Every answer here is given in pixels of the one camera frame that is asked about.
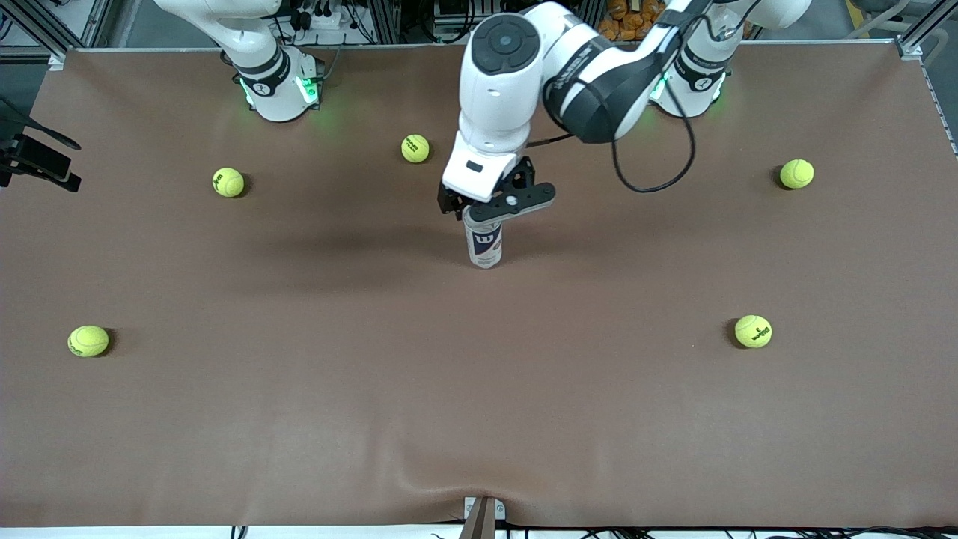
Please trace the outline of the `brown table mat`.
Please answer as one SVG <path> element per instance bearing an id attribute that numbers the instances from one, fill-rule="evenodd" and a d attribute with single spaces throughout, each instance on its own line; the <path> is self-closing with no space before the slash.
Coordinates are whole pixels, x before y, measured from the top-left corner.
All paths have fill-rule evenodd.
<path id="1" fill-rule="evenodd" d="M 958 159 L 920 64 L 743 46 L 687 177 L 640 195 L 605 146 L 533 150 L 555 203 L 478 269 L 436 204 L 462 55 L 348 50 L 284 125 L 214 52 L 46 76 L 83 184 L 0 193 L 0 526 L 418 524 L 476 495 L 549 528 L 958 526 Z M 86 325 L 99 357 L 67 347 Z"/>

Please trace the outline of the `aluminium frame post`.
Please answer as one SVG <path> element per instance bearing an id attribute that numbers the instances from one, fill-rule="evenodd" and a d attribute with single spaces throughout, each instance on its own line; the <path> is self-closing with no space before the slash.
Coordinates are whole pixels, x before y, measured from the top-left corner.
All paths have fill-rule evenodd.
<path id="1" fill-rule="evenodd" d="M 365 0 L 373 22 L 374 41 L 379 45 L 403 43 L 403 0 Z"/>
<path id="2" fill-rule="evenodd" d="M 0 64 L 48 64 L 95 47 L 122 0 L 0 0 Z"/>
<path id="3" fill-rule="evenodd" d="M 935 0 L 932 7 L 907 28 L 906 33 L 896 39 L 899 56 L 902 59 L 919 59 L 921 44 L 939 30 L 955 10 L 958 10 L 958 0 Z"/>

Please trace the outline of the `white power strip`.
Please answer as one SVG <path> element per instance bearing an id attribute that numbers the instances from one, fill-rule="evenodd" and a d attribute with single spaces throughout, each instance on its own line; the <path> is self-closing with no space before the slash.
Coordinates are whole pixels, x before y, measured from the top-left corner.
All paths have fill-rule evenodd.
<path id="1" fill-rule="evenodd" d="M 297 31 L 341 31 L 349 28 L 352 21 L 341 4 L 331 7 L 321 4 L 318 10 L 298 10 L 290 23 Z"/>

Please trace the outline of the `pile of orange items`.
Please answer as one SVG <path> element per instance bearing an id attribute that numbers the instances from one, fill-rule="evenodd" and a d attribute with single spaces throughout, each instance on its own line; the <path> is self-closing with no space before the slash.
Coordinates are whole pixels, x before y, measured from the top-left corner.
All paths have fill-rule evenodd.
<path id="1" fill-rule="evenodd" d="M 613 42 L 641 41 L 667 6 L 666 0 L 603 0 L 597 31 Z"/>

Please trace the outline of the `clear tennis ball can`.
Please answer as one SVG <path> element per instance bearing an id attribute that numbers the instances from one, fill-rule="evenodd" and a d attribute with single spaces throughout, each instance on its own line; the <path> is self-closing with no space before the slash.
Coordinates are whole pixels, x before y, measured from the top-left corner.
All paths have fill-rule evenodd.
<path id="1" fill-rule="evenodd" d="M 472 265 L 490 269 L 502 256 L 502 222 L 479 222 L 472 217 L 472 208 L 463 212 L 466 248 Z"/>

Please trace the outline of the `metal table edge bracket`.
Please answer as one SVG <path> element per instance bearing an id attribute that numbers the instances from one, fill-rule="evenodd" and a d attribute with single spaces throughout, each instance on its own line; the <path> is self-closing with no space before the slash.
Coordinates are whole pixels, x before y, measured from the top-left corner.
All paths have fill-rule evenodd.
<path id="1" fill-rule="evenodd" d="M 506 521 L 505 502 L 486 496 L 466 497 L 464 519 L 458 539 L 496 539 L 498 524 Z"/>

